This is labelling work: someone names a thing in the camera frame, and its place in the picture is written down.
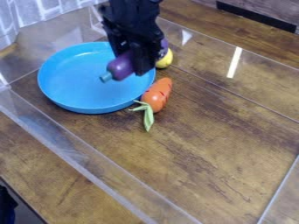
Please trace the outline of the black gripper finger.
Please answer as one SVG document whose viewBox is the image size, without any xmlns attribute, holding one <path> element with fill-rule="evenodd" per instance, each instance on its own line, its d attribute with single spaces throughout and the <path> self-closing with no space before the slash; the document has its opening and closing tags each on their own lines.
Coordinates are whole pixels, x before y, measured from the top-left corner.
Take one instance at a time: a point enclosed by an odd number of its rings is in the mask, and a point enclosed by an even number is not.
<svg viewBox="0 0 299 224">
<path fill-rule="evenodd" d="M 155 68 L 156 61 L 164 56 L 163 40 L 160 38 L 148 40 L 132 37 L 129 39 L 129 50 L 133 54 L 135 74 L 141 76 Z"/>
<path fill-rule="evenodd" d="M 129 50 L 125 35 L 108 34 L 107 37 L 115 56 L 121 55 Z"/>
</svg>

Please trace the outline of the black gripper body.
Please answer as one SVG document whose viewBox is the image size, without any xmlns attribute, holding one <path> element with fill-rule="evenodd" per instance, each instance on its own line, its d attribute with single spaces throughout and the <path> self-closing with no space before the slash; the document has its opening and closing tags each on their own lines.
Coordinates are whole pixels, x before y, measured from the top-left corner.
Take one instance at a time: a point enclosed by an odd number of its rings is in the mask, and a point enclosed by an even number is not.
<svg viewBox="0 0 299 224">
<path fill-rule="evenodd" d="M 108 34 L 141 39 L 163 39 L 164 33 L 156 24 L 163 0 L 108 0 L 100 6 L 103 28 Z"/>
</svg>

